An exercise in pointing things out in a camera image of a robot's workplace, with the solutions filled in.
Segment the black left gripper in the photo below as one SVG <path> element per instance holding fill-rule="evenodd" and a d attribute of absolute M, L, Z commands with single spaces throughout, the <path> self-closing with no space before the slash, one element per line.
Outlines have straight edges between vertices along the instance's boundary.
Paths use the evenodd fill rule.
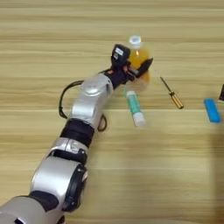
<path fill-rule="evenodd" d="M 139 68 L 131 66 L 111 67 L 103 72 L 112 85 L 113 89 L 118 88 L 120 85 L 125 85 L 128 81 L 133 81 L 135 78 L 143 76 L 150 68 L 153 58 L 146 59 Z"/>

